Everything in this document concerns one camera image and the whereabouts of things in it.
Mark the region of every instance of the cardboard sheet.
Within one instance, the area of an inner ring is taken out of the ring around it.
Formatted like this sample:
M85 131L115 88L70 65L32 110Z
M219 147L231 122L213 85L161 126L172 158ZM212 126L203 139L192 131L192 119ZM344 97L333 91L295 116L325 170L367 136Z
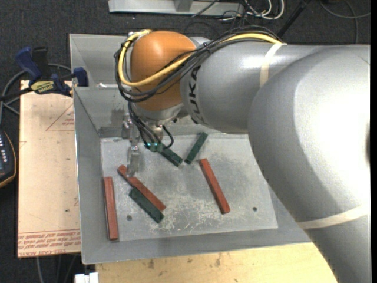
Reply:
M19 141L18 257L79 252L73 99L21 96Z

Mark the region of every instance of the metal stand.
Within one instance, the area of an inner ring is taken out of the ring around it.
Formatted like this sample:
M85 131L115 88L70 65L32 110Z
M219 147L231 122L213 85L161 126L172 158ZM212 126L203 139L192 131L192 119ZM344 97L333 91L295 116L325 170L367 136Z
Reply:
M206 8L213 0L109 0L110 13L150 13L194 15ZM203 15L221 16L226 11L239 10L238 3L216 2Z

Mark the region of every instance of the wooden block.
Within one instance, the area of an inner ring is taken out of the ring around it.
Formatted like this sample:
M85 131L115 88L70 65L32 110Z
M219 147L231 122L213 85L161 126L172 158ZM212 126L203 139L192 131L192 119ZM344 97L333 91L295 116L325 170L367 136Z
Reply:
M230 207L228 205L228 201L226 200L224 193L220 188L219 182L217 181L208 160L207 159L199 160L199 165L210 186L212 194L217 202L217 205L219 206L221 210L221 213L222 214L229 213Z
M104 196L108 238L116 241L119 238L117 211L115 208L114 184L111 177L104 177Z
M160 212L162 212L166 205L164 205L146 186L142 184L136 177L127 177L127 168L123 164L119 166L118 173L134 188L138 189Z

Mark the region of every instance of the red block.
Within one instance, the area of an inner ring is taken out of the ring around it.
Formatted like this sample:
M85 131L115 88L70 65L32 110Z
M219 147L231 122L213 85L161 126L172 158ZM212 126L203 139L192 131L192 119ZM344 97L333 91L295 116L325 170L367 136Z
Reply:
M108 238L116 241L119 238L117 211L115 209L114 184L111 177L104 177L104 196L107 219Z
M229 207L228 201L226 200L224 196L224 193L212 171L212 168L208 160L207 159L199 160L199 165L201 167L201 170L203 171L204 177L206 178L208 185L210 186L212 194L217 202L217 205L219 206L221 210L221 213L222 214L229 213L230 207Z

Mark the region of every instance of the yellow cable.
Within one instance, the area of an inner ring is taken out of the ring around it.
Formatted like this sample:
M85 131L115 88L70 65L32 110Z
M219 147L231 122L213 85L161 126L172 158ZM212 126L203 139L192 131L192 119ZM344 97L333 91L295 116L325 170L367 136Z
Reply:
M127 38L127 41L124 44L124 46L123 46L123 48L120 52L119 63L118 63L118 75L119 75L119 78L120 78L120 80L122 81L123 84L126 84L128 86L132 86L132 87L139 87L139 86L142 86L142 85L152 83L156 79L161 78L165 74L167 74L170 71L179 67L183 62L185 62L186 59L188 59L189 56L191 56L191 54L189 54L186 57L183 57L182 59L174 62L172 65L169 65L168 67L160 70L159 72L155 73L154 75L151 75L150 77L147 77L147 78L145 78L145 79L143 79L139 82L132 83L130 81L127 81L125 79L124 75L123 75L123 62L124 62L124 56L125 56L125 53L127 51L127 48L131 45L132 40L138 38L141 35L149 34L150 32L151 32L150 30L136 32L135 34L132 34L131 36L129 36ZM237 39L247 39L247 38L264 40L266 42L270 42L270 43L273 43L273 44L281 44L281 42L279 40L274 39L274 38L272 38L268 35L255 34L255 33L246 33L246 34L235 35L235 36L232 36L229 39L226 39L222 42L227 42L227 41L237 40Z

